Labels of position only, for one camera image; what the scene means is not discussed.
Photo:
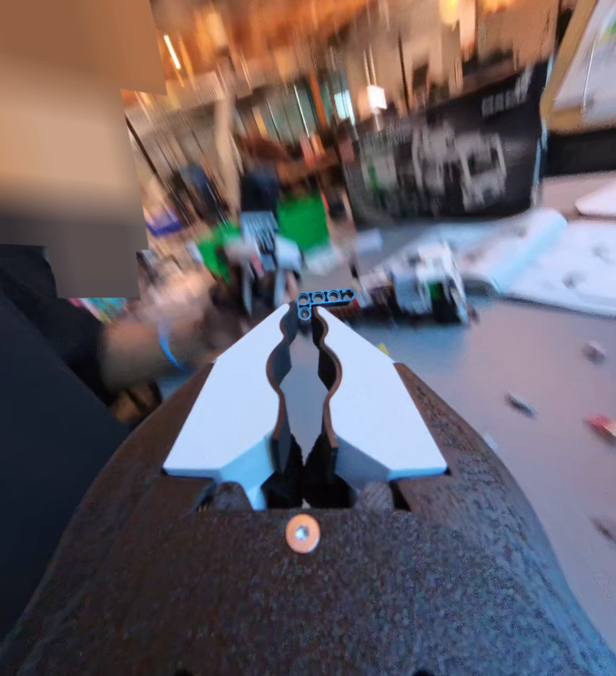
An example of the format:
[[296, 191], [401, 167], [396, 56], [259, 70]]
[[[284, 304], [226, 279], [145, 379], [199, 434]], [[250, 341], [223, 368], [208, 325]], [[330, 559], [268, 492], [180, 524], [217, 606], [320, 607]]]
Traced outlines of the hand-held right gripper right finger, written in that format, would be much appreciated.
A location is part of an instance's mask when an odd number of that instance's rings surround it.
[[313, 311], [318, 375], [327, 392], [313, 467], [324, 485], [443, 475], [448, 463], [398, 371], [399, 364], [335, 317]]

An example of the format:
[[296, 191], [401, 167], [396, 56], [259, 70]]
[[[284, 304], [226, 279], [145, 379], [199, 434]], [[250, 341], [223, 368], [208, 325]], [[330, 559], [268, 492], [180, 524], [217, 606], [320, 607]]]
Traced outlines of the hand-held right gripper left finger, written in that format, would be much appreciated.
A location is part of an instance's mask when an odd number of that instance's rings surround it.
[[263, 485], [292, 452], [280, 384], [291, 368], [293, 320], [293, 304], [281, 305], [213, 362], [162, 465], [167, 475], [237, 483], [254, 510], [268, 507]]

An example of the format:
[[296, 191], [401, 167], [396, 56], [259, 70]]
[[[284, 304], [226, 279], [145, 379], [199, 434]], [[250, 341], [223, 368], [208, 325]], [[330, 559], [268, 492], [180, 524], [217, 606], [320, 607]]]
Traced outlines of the black L-shaped lego beam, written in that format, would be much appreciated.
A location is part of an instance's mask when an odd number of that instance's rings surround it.
[[316, 292], [301, 292], [296, 297], [298, 320], [307, 323], [312, 319], [312, 311], [317, 307], [337, 308], [346, 306], [355, 300], [352, 289], [327, 289]]

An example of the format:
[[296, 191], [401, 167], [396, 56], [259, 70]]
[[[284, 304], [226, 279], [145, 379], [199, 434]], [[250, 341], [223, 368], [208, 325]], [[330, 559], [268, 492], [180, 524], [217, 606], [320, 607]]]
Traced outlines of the person's left forearm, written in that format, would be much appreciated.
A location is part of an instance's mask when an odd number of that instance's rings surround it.
[[102, 334], [99, 365], [104, 385], [119, 391], [191, 367], [196, 343], [194, 325], [117, 323]]

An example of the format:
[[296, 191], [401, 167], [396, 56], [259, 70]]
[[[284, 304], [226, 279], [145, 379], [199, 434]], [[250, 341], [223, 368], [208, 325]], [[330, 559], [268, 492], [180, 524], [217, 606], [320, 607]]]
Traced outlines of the partly built lego model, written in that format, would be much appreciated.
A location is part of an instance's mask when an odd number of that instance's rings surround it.
[[357, 278], [355, 298], [363, 310], [391, 318], [468, 325], [478, 317], [445, 242], [411, 245], [379, 263]]

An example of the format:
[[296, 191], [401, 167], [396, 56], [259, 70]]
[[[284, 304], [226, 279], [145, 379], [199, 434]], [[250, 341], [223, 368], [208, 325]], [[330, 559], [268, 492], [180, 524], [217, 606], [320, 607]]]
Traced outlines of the black printed lego box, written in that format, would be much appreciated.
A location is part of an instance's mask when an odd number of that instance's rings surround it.
[[551, 60], [403, 118], [358, 125], [339, 151], [358, 229], [486, 220], [532, 207]]

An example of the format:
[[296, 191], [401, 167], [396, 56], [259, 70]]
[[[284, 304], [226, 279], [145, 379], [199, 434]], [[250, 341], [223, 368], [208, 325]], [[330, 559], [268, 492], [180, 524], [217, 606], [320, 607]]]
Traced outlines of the person's left hand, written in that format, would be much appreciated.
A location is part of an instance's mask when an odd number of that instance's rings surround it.
[[157, 344], [161, 328], [178, 337], [194, 337], [209, 347], [225, 343], [213, 308], [215, 278], [208, 272], [176, 275], [144, 286], [126, 334], [140, 345]]

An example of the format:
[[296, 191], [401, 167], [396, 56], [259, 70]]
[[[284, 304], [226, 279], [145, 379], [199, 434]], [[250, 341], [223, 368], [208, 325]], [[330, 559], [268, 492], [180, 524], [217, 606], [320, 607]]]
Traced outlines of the green box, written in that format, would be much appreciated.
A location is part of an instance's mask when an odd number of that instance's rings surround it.
[[241, 231], [236, 223], [223, 221], [217, 224], [208, 234], [195, 240], [202, 264], [216, 280], [230, 282], [228, 258], [225, 246], [240, 239]]
[[325, 246], [330, 238], [322, 193], [314, 191], [281, 198], [278, 206], [279, 235], [308, 252]]

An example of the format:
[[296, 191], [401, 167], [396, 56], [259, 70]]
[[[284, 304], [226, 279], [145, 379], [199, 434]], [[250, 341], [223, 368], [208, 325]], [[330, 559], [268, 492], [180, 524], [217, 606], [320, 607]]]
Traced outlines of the colourful printed sheet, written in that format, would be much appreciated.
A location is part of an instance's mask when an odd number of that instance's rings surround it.
[[126, 311], [125, 298], [70, 298], [68, 301], [75, 307], [87, 310], [102, 323], [110, 323]]

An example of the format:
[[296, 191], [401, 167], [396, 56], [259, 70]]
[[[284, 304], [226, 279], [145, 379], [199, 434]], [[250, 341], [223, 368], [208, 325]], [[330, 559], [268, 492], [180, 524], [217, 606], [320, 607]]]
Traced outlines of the white instruction booklet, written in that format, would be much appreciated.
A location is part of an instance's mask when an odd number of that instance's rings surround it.
[[535, 209], [490, 223], [464, 249], [465, 283], [503, 298], [616, 319], [616, 222]]

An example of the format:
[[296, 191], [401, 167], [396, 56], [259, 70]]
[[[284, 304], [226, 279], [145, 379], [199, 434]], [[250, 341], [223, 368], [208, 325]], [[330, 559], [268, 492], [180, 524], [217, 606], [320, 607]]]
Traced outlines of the tan edged white board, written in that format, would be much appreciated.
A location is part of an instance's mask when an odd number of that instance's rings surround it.
[[577, 1], [540, 99], [548, 131], [616, 127], [616, 1]]

